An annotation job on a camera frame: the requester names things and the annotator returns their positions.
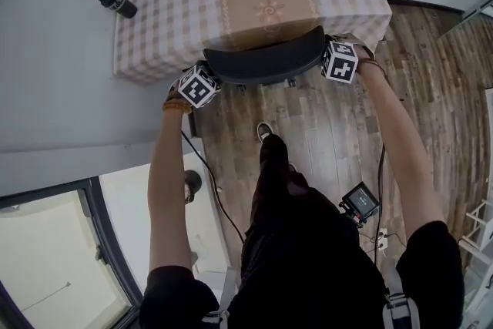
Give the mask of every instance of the flower print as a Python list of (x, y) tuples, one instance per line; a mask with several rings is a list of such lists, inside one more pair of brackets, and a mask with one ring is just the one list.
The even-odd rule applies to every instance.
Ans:
[(284, 4), (279, 4), (277, 2), (271, 2), (266, 0), (265, 3), (261, 2), (259, 5), (253, 7), (253, 10), (258, 13), (255, 14), (256, 17), (260, 17), (260, 23), (271, 22), (275, 20), (276, 22), (281, 22), (281, 15), (283, 14), (279, 10), (284, 8)]

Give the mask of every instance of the backpack strap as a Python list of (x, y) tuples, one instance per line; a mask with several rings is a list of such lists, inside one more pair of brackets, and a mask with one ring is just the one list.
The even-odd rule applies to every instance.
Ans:
[(386, 257), (382, 275), (388, 287), (387, 303), (384, 306), (383, 319), (385, 329), (420, 329), (418, 306), (402, 289), (401, 276), (395, 267), (395, 260)]
[(236, 294), (236, 278), (238, 272), (231, 267), (226, 271), (224, 278), (223, 293), (221, 294), (221, 303), (219, 310), (211, 311), (202, 319), (202, 329), (227, 329), (228, 317), (230, 313), (228, 308)]

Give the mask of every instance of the window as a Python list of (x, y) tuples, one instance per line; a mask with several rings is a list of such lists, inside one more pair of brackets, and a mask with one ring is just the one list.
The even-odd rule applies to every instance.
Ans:
[(99, 179), (0, 197), (0, 317), (7, 328), (128, 327), (142, 294)]

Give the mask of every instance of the bracelet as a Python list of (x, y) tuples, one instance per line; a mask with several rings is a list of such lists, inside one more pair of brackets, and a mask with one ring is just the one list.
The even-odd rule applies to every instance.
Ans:
[(387, 73), (385, 72), (384, 68), (379, 65), (379, 63), (372, 58), (363, 58), (358, 60), (358, 65), (362, 65), (363, 63), (369, 63), (370, 65), (377, 66), (382, 74), (384, 75), (385, 79), (388, 81)]
[(381, 67), (378, 62), (375, 59), (372, 58), (363, 58), (363, 59), (358, 59), (358, 63), (363, 64), (363, 63), (371, 63), (372, 65)]
[(192, 106), (183, 102), (164, 102), (163, 111), (167, 109), (182, 110), (185, 114), (190, 114), (192, 112)]
[(365, 44), (355, 43), (355, 45), (359, 45), (368, 55), (368, 59), (375, 60), (377, 57), (375, 53), (371, 51)]

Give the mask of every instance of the black cable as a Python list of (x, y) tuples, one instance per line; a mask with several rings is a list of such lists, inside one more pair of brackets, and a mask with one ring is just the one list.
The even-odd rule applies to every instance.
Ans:
[(221, 203), (221, 199), (219, 198), (219, 193), (217, 191), (216, 177), (214, 177), (213, 171), (210, 169), (210, 166), (207, 164), (207, 162), (205, 161), (205, 159), (199, 154), (199, 152), (193, 146), (193, 144), (189, 140), (189, 138), (186, 137), (186, 134), (183, 133), (183, 131), (182, 131), (182, 136), (185, 138), (185, 141), (188, 143), (188, 145), (190, 146), (190, 148), (193, 149), (193, 152), (199, 157), (199, 159), (202, 161), (202, 163), (204, 164), (204, 166), (209, 171), (209, 176), (210, 176), (210, 179), (211, 179), (212, 184), (213, 184), (213, 192), (214, 192), (214, 196), (216, 197), (217, 204), (219, 205), (220, 209), (223, 211), (224, 216), (231, 222), (231, 225), (233, 225), (233, 228), (238, 233), (238, 236), (240, 237), (241, 242), (242, 243), (245, 243), (245, 240), (244, 240), (244, 238), (243, 238), (240, 230), (238, 229), (238, 227), (236, 226), (236, 224), (234, 223), (234, 221), (231, 219), (231, 217), (228, 215), (228, 213), (224, 209), (223, 204)]
[[(385, 72), (384, 68), (382, 68), (378, 63), (371, 63), (372, 65), (377, 66), (382, 73), (384, 74), (385, 80), (387, 81), (387, 84), (390, 85), (387, 73)], [(377, 231), (375, 232), (375, 237), (374, 237), (374, 243), (375, 243), (375, 248), (374, 248), (374, 263), (375, 266), (377, 266), (377, 260), (378, 260), (378, 248), (376, 242), (378, 241), (378, 235), (380, 233), (380, 224), (382, 221), (382, 211), (384, 210), (383, 206), (383, 195), (384, 195), (384, 160), (385, 160), (385, 145), (382, 143), (382, 152), (380, 154), (380, 161), (378, 162), (378, 202), (380, 203), (380, 208), (378, 210), (378, 221), (377, 221)]]
[[(370, 237), (370, 236), (368, 236), (367, 234), (364, 234), (364, 233), (360, 233), (360, 236), (363, 236), (363, 237), (366, 237), (367, 239), (370, 239), (370, 243), (374, 243), (375, 240), (376, 240), (375, 236)], [(399, 239), (399, 243), (401, 243), (404, 248), (407, 248), (407, 245), (402, 242), (401, 237), (397, 233), (389, 233), (387, 236), (383, 236), (383, 238), (388, 239), (390, 236), (397, 236), (397, 238)]]
[(387, 238), (389, 238), (390, 236), (397, 236), (397, 238), (399, 239), (399, 243), (401, 243), (404, 248), (407, 248), (407, 245), (402, 242), (401, 237), (397, 233), (389, 233), (387, 235)]

